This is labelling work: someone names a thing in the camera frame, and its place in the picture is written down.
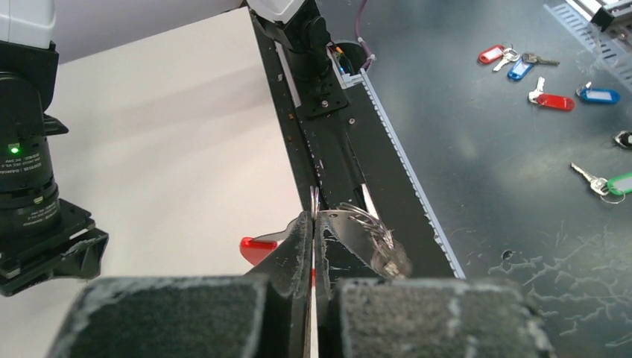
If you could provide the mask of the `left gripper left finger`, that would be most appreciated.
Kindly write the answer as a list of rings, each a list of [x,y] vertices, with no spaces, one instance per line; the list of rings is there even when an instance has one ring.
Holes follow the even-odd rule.
[[[301,357],[308,348],[314,219],[237,276],[106,277],[71,306],[50,357]]]

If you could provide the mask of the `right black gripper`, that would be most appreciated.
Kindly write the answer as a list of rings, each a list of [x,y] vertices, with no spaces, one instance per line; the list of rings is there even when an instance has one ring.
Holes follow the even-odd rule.
[[[1,295],[10,297],[57,278],[90,280],[101,273],[109,234],[98,229],[91,213],[60,201],[60,223],[50,231],[1,240]]]

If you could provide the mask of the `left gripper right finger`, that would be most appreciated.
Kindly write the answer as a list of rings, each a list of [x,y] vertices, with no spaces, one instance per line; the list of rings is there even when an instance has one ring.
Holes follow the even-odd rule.
[[[533,302],[508,280],[378,276],[315,222],[322,357],[554,357]]]

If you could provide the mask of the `metal key holder red handle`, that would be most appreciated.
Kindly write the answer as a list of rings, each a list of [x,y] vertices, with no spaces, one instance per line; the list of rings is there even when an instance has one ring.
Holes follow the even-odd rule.
[[[380,219],[370,195],[367,184],[361,185],[361,198],[365,208],[350,202],[339,204],[334,210],[326,210],[329,215],[327,228],[333,239],[327,242],[339,242],[342,247],[355,255],[363,264],[379,276],[387,279],[406,279],[413,271],[413,265],[403,246],[395,240],[392,231]],[[257,266],[284,242],[298,223],[292,219],[284,230],[261,236],[245,236],[239,244],[243,258],[252,266]]]

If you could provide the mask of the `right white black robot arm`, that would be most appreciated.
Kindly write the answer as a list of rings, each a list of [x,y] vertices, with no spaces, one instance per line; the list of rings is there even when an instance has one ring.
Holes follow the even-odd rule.
[[[47,114],[59,66],[52,1],[1,3],[1,295],[101,272],[109,236],[60,197],[48,140],[68,128]]]

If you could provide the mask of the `green tag key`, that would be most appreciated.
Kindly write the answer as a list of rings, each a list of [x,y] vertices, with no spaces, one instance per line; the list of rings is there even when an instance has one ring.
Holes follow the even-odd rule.
[[[587,182],[590,190],[606,204],[621,204],[631,195],[630,172],[607,179],[591,174],[576,163],[571,162],[569,166]]]

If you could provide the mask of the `red tag key near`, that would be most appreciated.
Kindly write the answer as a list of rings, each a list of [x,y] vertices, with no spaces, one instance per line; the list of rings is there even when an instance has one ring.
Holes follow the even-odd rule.
[[[535,89],[528,94],[528,101],[538,106],[569,112],[575,108],[575,102],[570,98],[563,95],[555,95],[544,92],[544,85],[546,79],[539,77]]]

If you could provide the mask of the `red tag key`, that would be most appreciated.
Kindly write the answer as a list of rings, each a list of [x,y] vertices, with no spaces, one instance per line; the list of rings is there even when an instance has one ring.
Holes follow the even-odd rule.
[[[489,65],[498,61],[492,69],[493,72],[498,72],[503,66],[509,63],[515,63],[518,59],[520,59],[520,54],[517,51],[515,51],[512,47],[505,47],[500,44],[484,50],[477,56],[477,61],[484,65]]]
[[[544,92],[544,85],[546,79],[539,77],[535,89],[528,94],[528,101],[538,106],[569,112],[575,108],[575,102],[570,98],[563,95],[555,95]]]

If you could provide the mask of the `blue tag key far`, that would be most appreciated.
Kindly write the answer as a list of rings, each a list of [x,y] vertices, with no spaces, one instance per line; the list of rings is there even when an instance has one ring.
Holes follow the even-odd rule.
[[[533,63],[518,59],[507,73],[507,78],[512,81],[521,81],[534,67]]]

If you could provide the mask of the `red tag key far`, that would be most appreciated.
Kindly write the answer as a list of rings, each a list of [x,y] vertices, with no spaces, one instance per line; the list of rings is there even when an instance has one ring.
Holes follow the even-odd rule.
[[[518,59],[520,59],[520,54],[517,51],[515,51],[512,47],[505,47],[500,44],[484,50],[477,56],[477,61],[484,65],[489,65],[498,61],[492,69],[493,72],[498,72],[503,66],[509,63],[515,63]]]

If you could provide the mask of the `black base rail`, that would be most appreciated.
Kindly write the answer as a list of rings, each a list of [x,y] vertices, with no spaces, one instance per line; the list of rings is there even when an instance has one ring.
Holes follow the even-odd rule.
[[[367,92],[361,84],[344,88],[341,76],[357,75],[365,62],[361,46],[338,40],[317,48],[311,35],[327,29],[314,1],[288,25],[251,19],[303,205],[316,186],[325,209],[365,208],[365,183],[413,265],[411,276],[455,277]]]

